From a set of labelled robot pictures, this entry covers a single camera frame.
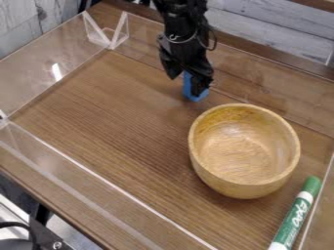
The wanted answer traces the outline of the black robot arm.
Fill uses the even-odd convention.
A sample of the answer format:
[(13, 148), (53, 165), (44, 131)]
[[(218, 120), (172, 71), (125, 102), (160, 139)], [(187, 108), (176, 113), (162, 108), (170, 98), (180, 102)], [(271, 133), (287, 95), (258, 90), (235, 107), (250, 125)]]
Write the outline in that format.
[(207, 52), (216, 48), (216, 35), (206, 18), (207, 0), (152, 0), (163, 19), (157, 35), (159, 59), (171, 79), (186, 76), (190, 99), (200, 99), (214, 80)]

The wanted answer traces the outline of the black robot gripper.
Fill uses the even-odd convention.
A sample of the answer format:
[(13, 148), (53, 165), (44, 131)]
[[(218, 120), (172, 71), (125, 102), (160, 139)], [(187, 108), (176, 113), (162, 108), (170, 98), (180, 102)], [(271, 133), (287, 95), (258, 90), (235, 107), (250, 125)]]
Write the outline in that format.
[(175, 79), (183, 71), (191, 77), (191, 94), (198, 97), (210, 88), (212, 82), (212, 66), (206, 51), (208, 47), (208, 33), (200, 32), (190, 41), (172, 43), (164, 34), (157, 35), (159, 58), (164, 71)]

